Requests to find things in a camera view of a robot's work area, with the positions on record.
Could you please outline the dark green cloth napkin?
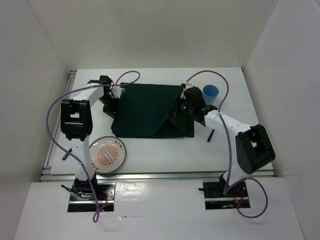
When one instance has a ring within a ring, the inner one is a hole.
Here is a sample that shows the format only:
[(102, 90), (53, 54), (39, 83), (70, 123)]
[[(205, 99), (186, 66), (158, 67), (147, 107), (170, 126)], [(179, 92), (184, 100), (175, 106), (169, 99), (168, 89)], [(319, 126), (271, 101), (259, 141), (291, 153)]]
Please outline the dark green cloth napkin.
[(175, 113), (179, 85), (130, 84), (124, 87), (111, 125), (118, 138), (178, 139), (195, 136), (194, 120)]

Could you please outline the orange sunburst patterned plate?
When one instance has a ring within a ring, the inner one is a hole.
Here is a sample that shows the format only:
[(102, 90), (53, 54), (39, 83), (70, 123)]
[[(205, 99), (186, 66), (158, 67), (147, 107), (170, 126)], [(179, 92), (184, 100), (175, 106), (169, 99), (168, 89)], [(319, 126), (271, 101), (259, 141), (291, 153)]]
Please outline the orange sunburst patterned plate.
[(91, 166), (96, 173), (112, 174), (119, 171), (126, 162), (127, 148), (117, 137), (104, 136), (89, 146)]

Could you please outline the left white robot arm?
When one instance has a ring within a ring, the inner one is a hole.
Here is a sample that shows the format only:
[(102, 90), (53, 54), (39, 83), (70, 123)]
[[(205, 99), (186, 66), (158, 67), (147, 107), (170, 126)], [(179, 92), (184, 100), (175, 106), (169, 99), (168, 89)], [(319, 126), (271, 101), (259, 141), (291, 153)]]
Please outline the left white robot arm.
[(87, 88), (70, 99), (61, 102), (60, 129), (69, 141), (72, 154), (77, 157), (79, 166), (75, 170), (75, 178), (79, 181), (92, 180), (96, 174), (91, 165), (89, 138), (93, 131), (91, 107), (100, 101), (102, 111), (108, 116), (117, 116), (120, 96), (123, 90), (111, 87), (113, 81), (107, 75), (98, 80), (90, 80)]

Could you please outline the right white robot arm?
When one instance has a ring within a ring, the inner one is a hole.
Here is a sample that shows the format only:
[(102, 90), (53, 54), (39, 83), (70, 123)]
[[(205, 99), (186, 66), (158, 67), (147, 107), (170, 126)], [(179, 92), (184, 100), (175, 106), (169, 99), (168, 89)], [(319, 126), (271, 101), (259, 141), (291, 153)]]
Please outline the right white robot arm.
[(236, 184), (276, 158), (268, 133), (261, 124), (242, 123), (213, 105), (206, 105), (198, 87), (189, 83), (181, 86), (183, 91), (176, 99), (174, 116), (187, 114), (204, 127), (226, 134), (229, 163), (227, 172), (220, 177), (218, 190), (223, 196), (230, 196)]

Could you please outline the blue plastic cup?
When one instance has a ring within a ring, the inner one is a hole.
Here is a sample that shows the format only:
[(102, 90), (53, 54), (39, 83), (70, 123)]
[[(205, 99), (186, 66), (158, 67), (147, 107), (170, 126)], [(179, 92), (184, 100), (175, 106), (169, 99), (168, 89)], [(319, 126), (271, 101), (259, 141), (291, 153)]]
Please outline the blue plastic cup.
[(202, 98), (206, 105), (212, 105), (219, 95), (219, 89), (215, 85), (205, 85), (202, 89)]

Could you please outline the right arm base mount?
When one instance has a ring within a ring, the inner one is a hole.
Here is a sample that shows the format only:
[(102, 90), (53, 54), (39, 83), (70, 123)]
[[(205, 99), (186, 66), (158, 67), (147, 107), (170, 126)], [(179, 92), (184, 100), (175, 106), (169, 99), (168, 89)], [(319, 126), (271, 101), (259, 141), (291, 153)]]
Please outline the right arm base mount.
[(251, 207), (246, 184), (238, 186), (223, 194), (224, 187), (220, 182), (203, 182), (198, 189), (203, 193), (206, 210), (227, 210), (239, 208), (248, 209)]

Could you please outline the aluminium table frame rail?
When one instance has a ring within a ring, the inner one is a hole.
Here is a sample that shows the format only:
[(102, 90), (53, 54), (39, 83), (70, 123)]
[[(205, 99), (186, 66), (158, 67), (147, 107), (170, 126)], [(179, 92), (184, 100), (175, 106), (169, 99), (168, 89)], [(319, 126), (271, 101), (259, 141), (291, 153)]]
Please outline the aluminium table frame rail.
[[(107, 75), (112, 80), (140, 84), (179, 85), (185, 80), (202, 88), (215, 85), (219, 95), (214, 102), (222, 103), (222, 112), (250, 125), (258, 123), (252, 99), (240, 68), (214, 68), (202, 73), (200, 68), (140, 68), (132, 73), (128, 69), (78, 69), (69, 74), (67, 91), (86, 86), (89, 80)], [(127, 157), (122, 168), (103, 174), (99, 180), (182, 179), (218, 177), (228, 169), (226, 136), (196, 123), (194, 137), (185, 139), (134, 139), (123, 140)]]

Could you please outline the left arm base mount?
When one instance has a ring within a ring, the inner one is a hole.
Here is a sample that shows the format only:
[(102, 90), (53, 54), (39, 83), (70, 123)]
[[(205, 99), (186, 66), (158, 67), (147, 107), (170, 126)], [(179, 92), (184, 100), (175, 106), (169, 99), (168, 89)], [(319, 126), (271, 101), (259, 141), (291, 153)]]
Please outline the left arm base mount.
[(95, 195), (92, 192), (76, 191), (75, 188), (61, 185), (70, 193), (67, 211), (69, 213), (96, 212), (96, 200), (100, 212), (113, 212), (115, 207), (116, 184), (99, 184), (95, 188)]

